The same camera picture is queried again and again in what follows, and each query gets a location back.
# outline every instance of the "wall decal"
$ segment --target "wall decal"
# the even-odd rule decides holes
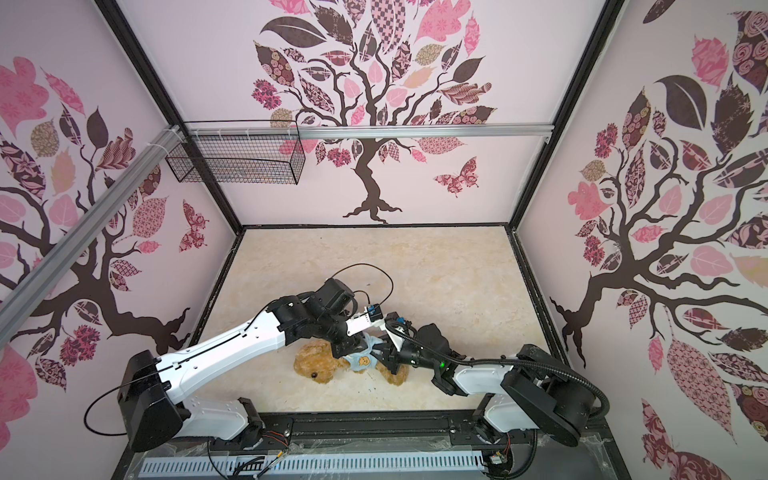
[[[286,13],[305,13],[291,2],[275,0],[273,4]],[[367,4],[372,21],[364,25],[359,20]],[[482,71],[482,57],[459,60],[464,52],[467,57],[475,53],[480,40],[478,20],[474,16],[466,18],[471,7],[469,0],[371,0],[367,4],[364,0],[344,0],[335,5],[310,2],[310,13],[321,28],[291,16],[268,21],[261,30],[266,33],[254,43],[259,63],[274,84],[257,80],[253,98],[270,110],[289,98],[298,102],[294,111],[301,124],[345,127],[483,124],[488,120],[495,108],[475,104],[492,85],[469,83]],[[419,12],[419,7],[428,8]],[[412,19],[406,15],[406,8],[413,9]],[[410,22],[418,25],[417,34],[415,38],[403,39]],[[449,39],[459,32],[463,38]],[[413,42],[424,37],[432,41],[412,54]],[[277,49],[283,46],[273,43],[280,40],[292,47],[290,51],[283,48],[285,55]],[[327,50],[320,56],[301,51],[321,44],[327,44]],[[444,102],[469,104],[469,108],[441,112]],[[425,154],[440,155],[461,145],[463,142],[455,137],[412,141],[360,138],[320,141],[314,151],[318,164],[327,156],[335,167],[352,166],[366,189],[366,199],[344,217],[368,212],[372,220],[386,223],[379,212],[402,210],[382,198],[369,166],[371,160],[378,158],[386,163],[412,158],[424,163]],[[404,156],[401,150],[410,155]],[[475,185],[476,176],[471,173],[475,162],[471,162],[471,170],[467,167],[469,162],[462,169],[469,177],[440,176],[458,179],[447,180],[445,185],[451,193]]]

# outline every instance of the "marble floor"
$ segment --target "marble floor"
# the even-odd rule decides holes
[[[383,268],[395,281],[384,313],[396,311],[416,328],[436,323],[451,347],[467,356],[514,355],[524,343],[546,349],[528,292],[503,227],[402,227],[249,230],[223,285],[201,341],[256,314],[280,296],[316,290],[351,263]],[[379,271],[355,266],[338,275],[373,302],[389,292]],[[365,303],[365,296],[358,294]],[[298,340],[219,376],[197,394],[244,396],[261,412],[473,409],[482,396],[447,396],[432,371],[414,369],[401,386],[368,370],[337,371],[318,384],[293,371]]]

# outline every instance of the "black wire basket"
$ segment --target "black wire basket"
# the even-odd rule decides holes
[[[187,142],[197,145],[201,156],[190,155],[185,143],[178,144],[165,157],[168,166],[180,182],[201,182],[201,162],[217,182],[298,184],[306,155],[301,145],[296,121],[271,121],[276,131],[264,134],[198,134],[192,133]]]

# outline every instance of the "patterned leaf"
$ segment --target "patterned leaf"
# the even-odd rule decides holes
[[[328,111],[330,113],[334,112],[333,103],[326,92],[319,87],[310,84],[308,81],[305,81],[303,78],[300,78],[299,80],[301,81],[301,87],[304,89],[307,99],[312,105],[318,107],[320,110]]]
[[[720,92],[720,98],[715,104],[715,119],[710,124],[712,138],[723,155],[741,143],[752,125],[750,97],[742,92],[738,85],[732,83],[732,80],[731,75],[728,86]]]
[[[743,329],[741,327],[731,330],[718,339],[730,348],[740,352],[751,352],[763,348],[768,342],[768,333],[761,329]]]
[[[680,210],[683,202],[683,192],[680,185],[675,185],[661,197],[659,200],[659,210],[663,214],[674,215]]]
[[[149,238],[163,226],[165,219],[165,198],[147,198],[136,209],[133,221],[133,233],[136,237]]]
[[[29,143],[38,157],[53,157],[58,152],[58,132],[53,126],[53,118],[44,121],[32,129]]]
[[[315,7],[317,22],[326,29],[328,35],[344,45],[352,46],[352,26],[344,17],[332,8]]]
[[[670,155],[661,145],[650,143],[650,165],[656,170],[666,170],[672,166]]]
[[[646,313],[648,313],[648,299],[645,295],[640,295],[629,307],[629,328],[632,329],[635,323],[645,317]]]
[[[491,90],[491,83],[478,87],[477,84],[458,84],[440,91],[446,98],[457,105],[476,104],[480,101],[480,95]]]
[[[389,120],[389,112],[387,112],[386,105],[382,107],[381,110],[376,114],[376,121],[379,122],[379,125],[386,125],[386,122]]]
[[[701,130],[707,119],[707,96],[691,77],[671,75],[658,81],[667,88],[667,115],[676,124]]]
[[[674,0],[656,0],[656,2],[650,7],[650,10],[648,10],[648,13],[645,15],[643,23],[651,23],[653,20],[656,20],[662,16],[662,14],[665,13],[673,3]]]
[[[739,22],[736,47],[733,48],[733,69],[741,78],[754,85],[757,93],[763,93],[768,78],[766,44],[763,43],[768,38],[768,14],[734,12],[731,15]]]
[[[85,130],[88,133],[88,138],[91,139],[91,143],[94,148],[104,148],[109,142],[109,132],[107,125],[104,123],[104,119],[101,118],[101,114],[96,108],[96,111],[88,117],[88,121],[85,122]]]
[[[344,8],[352,19],[352,23],[357,27],[357,22],[362,18],[366,11],[366,0],[344,0]]]
[[[710,353],[710,358],[725,373],[751,382],[768,382],[768,373],[745,356],[736,353]]]
[[[406,24],[405,2],[403,0],[371,0],[371,16],[382,41],[382,50],[387,53],[400,43],[402,38]]]
[[[720,325],[720,323],[715,319],[715,317],[707,312],[703,308],[692,308],[690,310],[686,310],[685,313],[683,313],[683,318],[695,326],[700,326],[704,329],[710,329],[710,330],[727,330],[728,328],[725,326]]]
[[[141,273],[141,270],[133,266],[131,262],[122,259],[112,262],[110,268],[114,268],[122,276],[133,276]]]
[[[283,40],[298,48],[314,47],[326,41],[317,27],[297,17],[275,18],[261,29],[261,33],[265,31],[274,31]]]
[[[576,233],[576,237],[589,237],[589,234],[592,233],[592,230],[594,230],[597,225],[597,220],[589,220],[587,223],[581,226],[581,229],[579,229],[578,233]]]
[[[56,225],[74,227],[78,222],[78,208],[69,195],[62,195],[51,204],[48,219]]]
[[[41,336],[37,342],[32,346],[27,354],[27,358],[42,353],[43,355],[51,349],[54,344],[53,331],[50,330],[45,335]]]
[[[134,141],[134,132],[126,128],[123,137],[117,137],[110,141],[101,155],[101,160],[96,166],[96,170],[122,170],[128,167],[128,164],[136,156],[136,149],[131,146]]]
[[[90,300],[81,300],[74,305],[74,311],[86,322],[101,325],[98,317],[98,306]]]
[[[467,56],[472,55],[472,52],[478,47],[480,42],[480,25],[478,25],[475,16],[472,15],[467,21],[467,26],[464,30],[464,48],[467,51]]]
[[[307,75],[317,81],[325,81],[331,78],[331,72],[327,68],[323,67],[307,67],[302,68],[301,71],[306,72]]]
[[[624,142],[627,152],[632,150],[640,141],[649,120],[650,102],[645,97],[645,90],[642,90],[637,94],[637,98],[634,99],[632,105],[630,105],[624,119],[624,127],[621,129],[621,140]]]
[[[424,154],[415,148],[411,150],[411,156],[414,158],[414,160],[422,163],[426,163],[427,157],[424,156]]]
[[[688,170],[706,170],[712,162],[702,147],[683,140],[683,165]]]
[[[453,64],[456,62],[456,58],[458,58],[458,51],[461,49],[461,47],[462,43],[459,42],[458,45],[449,48],[445,51],[444,54],[442,54],[440,66],[442,67],[443,71],[448,71],[448,69],[453,66]]]
[[[43,382],[60,386],[67,391],[67,373],[59,362],[38,357],[35,361],[35,373]]]
[[[453,71],[453,81],[456,83],[462,83],[472,78],[472,75],[474,75],[478,70],[480,62],[483,58],[484,57],[464,60],[462,64],[456,67],[456,69]]]
[[[645,161],[642,147],[629,164],[627,175],[624,177],[624,187],[627,189],[627,207],[632,208],[640,200],[640,195],[645,188]]]
[[[142,253],[152,253],[160,246],[158,242],[153,240],[147,240],[146,242],[139,243],[136,248]]]
[[[613,271],[616,270],[619,265],[621,265],[621,250],[613,252],[605,257],[605,261],[600,267],[600,270]]]
[[[431,43],[424,45],[419,49],[419,53],[416,54],[416,63],[422,66],[426,66],[437,60],[438,55],[443,49],[443,45]]]
[[[408,68],[411,66],[411,45],[404,41],[395,53],[395,59],[392,60],[392,81],[397,81],[406,76]]]
[[[326,145],[322,141],[315,147],[315,157],[318,164],[326,158]]]
[[[659,259],[659,264],[656,265],[656,273],[661,275],[663,273],[674,271],[686,258],[688,258],[688,255],[681,256],[668,253]]]
[[[378,44],[376,42],[376,37],[373,36],[371,24],[372,23],[368,24],[368,28],[366,28],[365,33],[363,33],[362,37],[360,38],[360,47],[358,49],[360,61],[368,61],[376,53],[376,47]]]
[[[768,164],[768,148],[757,151],[725,167],[714,180],[716,185],[725,188],[741,188],[751,184],[766,169]]]
[[[424,152],[432,155],[447,153],[464,145],[457,137],[424,137],[417,140]]]
[[[605,164],[602,160],[593,160],[580,173],[586,181],[598,181],[605,174]]]
[[[40,166],[25,151],[9,143],[0,135],[0,154],[8,166],[11,176],[32,195],[40,200],[45,193],[45,175]]]
[[[429,80],[429,77],[432,76],[434,70],[435,69],[432,67],[422,67],[408,75],[408,78],[402,83],[402,86],[406,88],[419,88]]]
[[[742,223],[726,242],[742,248],[765,248],[768,244],[768,215],[759,214]]]
[[[121,292],[131,291],[131,289],[129,289],[128,285],[125,283],[125,278],[123,278],[122,275],[115,272],[114,270],[109,271],[109,284],[112,285],[113,288]]]
[[[61,113],[61,117],[58,119],[58,127],[70,142],[81,147],[83,140],[80,137],[80,128],[78,128],[78,124],[74,122],[74,118],[72,118],[69,110],[67,110],[64,105],[62,105],[61,108],[64,110]]]
[[[395,161],[400,161],[400,149],[397,148],[397,144],[393,141],[388,143],[389,156]]]
[[[661,339],[655,336],[648,345],[648,359],[650,364],[654,367],[654,373],[661,370],[661,365],[664,362],[664,348],[661,345]]]
[[[692,346],[673,339],[667,364],[685,396],[733,436],[725,382],[709,360]]]

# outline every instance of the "electrical wire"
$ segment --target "electrical wire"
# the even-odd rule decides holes
[[[392,295],[392,292],[394,292],[394,291],[395,291],[395,280],[392,280],[392,277],[390,277],[390,276],[389,276],[389,274],[388,274],[387,272],[385,272],[385,271],[384,271],[384,270],[382,270],[381,268],[377,267],[376,265],[372,265],[371,263],[353,263],[352,265],[348,265],[348,266],[345,266],[344,268],[342,268],[342,269],[341,269],[341,270],[339,270],[338,272],[336,272],[336,273],[334,273],[333,275],[331,275],[331,278],[335,277],[336,275],[338,275],[339,273],[343,272],[344,270],[347,270],[347,269],[349,269],[349,268],[352,268],[353,266],[358,266],[358,265],[367,265],[367,266],[371,266],[371,267],[373,267],[373,268],[377,269],[379,272],[381,272],[381,273],[384,273],[384,275],[386,275],[386,277],[389,279],[389,283],[391,284],[391,288],[389,289],[389,293],[387,293],[387,296],[386,296],[386,297],[384,297],[384,300],[382,300],[381,302],[379,302],[379,305],[383,305],[383,304],[384,304],[384,302],[385,302],[385,301],[387,301],[387,299],[388,299],[388,298],[390,298],[390,296]]]
[[[401,332],[400,330],[395,328],[397,326],[402,326],[402,324],[398,323],[396,320],[390,320],[386,322],[385,326],[387,331],[390,332],[392,335],[398,336],[404,340],[408,340],[409,342],[415,344],[416,346],[419,346],[424,350],[426,350],[427,352],[430,352],[432,355],[437,356],[440,359],[447,360],[449,362],[454,362],[458,365],[463,365],[463,366],[512,365],[512,366],[521,366],[521,367],[527,367],[531,369],[542,370],[544,372],[549,372],[549,373],[556,373],[560,376],[563,376],[566,379],[569,379],[572,382],[575,382],[578,385],[583,386],[584,388],[589,390],[589,392],[592,393],[595,397],[597,397],[598,400],[600,400],[600,407],[598,407],[596,411],[592,412],[589,415],[590,420],[602,419],[603,417],[605,417],[605,415],[608,413],[608,410],[610,410],[611,408],[611,404],[608,401],[608,397],[595,384],[593,384],[583,376],[579,375],[578,373],[569,371],[565,368],[561,368],[558,366],[551,366],[541,362],[534,362],[531,360],[521,360],[521,359],[475,359],[475,360],[458,359],[453,356],[440,353],[437,350],[434,350],[431,347],[425,345],[424,343],[418,341],[417,339]]]

